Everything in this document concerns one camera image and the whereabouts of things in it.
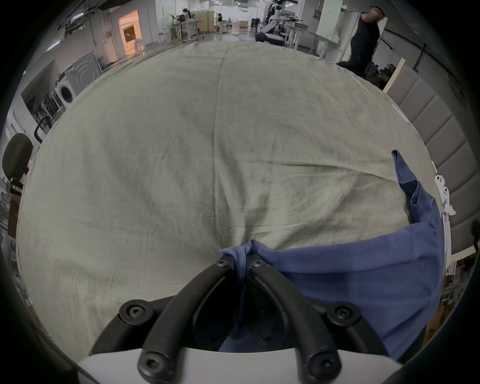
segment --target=black chair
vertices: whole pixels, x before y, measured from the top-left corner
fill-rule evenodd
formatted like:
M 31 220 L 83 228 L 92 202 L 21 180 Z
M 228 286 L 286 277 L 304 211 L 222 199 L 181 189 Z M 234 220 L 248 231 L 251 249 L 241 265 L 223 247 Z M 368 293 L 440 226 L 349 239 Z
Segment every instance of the black chair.
M 17 133 L 8 142 L 2 159 L 3 172 L 9 181 L 8 192 L 17 196 L 21 195 L 21 192 L 14 187 L 20 190 L 24 188 L 20 180 L 28 172 L 28 162 L 32 151 L 33 144 L 24 133 Z
M 50 117 L 49 116 L 42 117 L 42 120 L 40 120 L 40 122 L 37 124 L 37 126 L 35 128 L 35 131 L 33 132 L 33 135 L 35 136 L 36 140 L 40 144 L 42 144 L 43 140 L 40 138 L 40 136 L 38 136 L 38 130 L 41 128 L 40 125 L 42 125 L 43 120 L 45 120 L 45 122 L 47 123 L 48 128 L 52 129 L 52 120 L 50 120 Z

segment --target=whiteboard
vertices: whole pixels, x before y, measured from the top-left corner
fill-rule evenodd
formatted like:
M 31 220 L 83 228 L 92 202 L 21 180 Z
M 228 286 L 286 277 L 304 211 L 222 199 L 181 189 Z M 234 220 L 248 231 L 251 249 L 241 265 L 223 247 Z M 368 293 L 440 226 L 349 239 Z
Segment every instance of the whiteboard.
M 343 0 L 325 0 L 317 32 L 315 32 L 318 36 L 332 40 L 342 4 Z

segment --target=floor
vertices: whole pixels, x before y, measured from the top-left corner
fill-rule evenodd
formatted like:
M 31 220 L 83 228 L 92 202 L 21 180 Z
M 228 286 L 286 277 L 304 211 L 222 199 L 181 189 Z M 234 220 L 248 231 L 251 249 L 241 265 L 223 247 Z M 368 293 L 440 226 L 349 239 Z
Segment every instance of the floor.
M 229 30 L 227 33 L 211 33 L 211 34 L 201 34 L 199 36 L 198 41 L 199 42 L 205 42 L 205 41 L 231 41 L 231 42 L 244 42 L 244 43 L 254 43 L 255 42 L 255 33 L 249 32 L 250 28 L 240 28 L 240 29 L 233 29 Z M 190 40 L 190 41 L 185 41 L 185 42 L 179 42 L 175 41 L 172 43 L 168 44 L 156 44 L 153 47 L 147 47 L 145 49 L 145 52 L 138 53 L 133 56 L 127 56 L 124 57 L 115 63 L 112 63 L 108 67 L 103 69 L 103 73 L 108 72 L 114 68 L 117 68 L 119 65 L 129 62 L 131 60 L 135 60 L 138 57 L 144 56 L 144 55 L 150 55 L 153 53 L 158 53 L 158 52 L 163 52 L 175 47 L 178 47 L 179 45 L 182 44 L 191 44 L 194 43 L 195 40 Z

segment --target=cabinet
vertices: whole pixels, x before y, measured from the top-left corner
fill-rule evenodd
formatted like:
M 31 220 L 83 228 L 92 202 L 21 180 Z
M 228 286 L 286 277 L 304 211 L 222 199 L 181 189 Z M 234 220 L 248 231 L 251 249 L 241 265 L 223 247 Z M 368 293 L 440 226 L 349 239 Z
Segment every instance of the cabinet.
M 197 22 L 198 31 L 200 33 L 213 32 L 213 11 L 195 11 L 195 21 Z

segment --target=white washing machine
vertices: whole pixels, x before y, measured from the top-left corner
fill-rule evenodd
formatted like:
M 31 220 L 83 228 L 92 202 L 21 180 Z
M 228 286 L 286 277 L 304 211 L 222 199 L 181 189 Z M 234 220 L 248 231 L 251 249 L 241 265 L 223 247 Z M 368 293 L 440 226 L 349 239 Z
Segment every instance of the white washing machine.
M 72 89 L 72 86 L 70 85 L 70 82 L 68 81 L 67 77 L 65 76 L 65 72 L 62 72 L 60 74 L 55 84 L 56 84 L 55 91 L 57 92 L 57 95 L 59 96 L 65 108 L 68 108 L 68 106 L 72 103 L 73 99 L 77 95 Z
M 93 51 L 90 51 L 65 68 L 55 82 L 54 88 L 63 105 L 68 108 L 80 92 L 101 75 L 102 70 Z

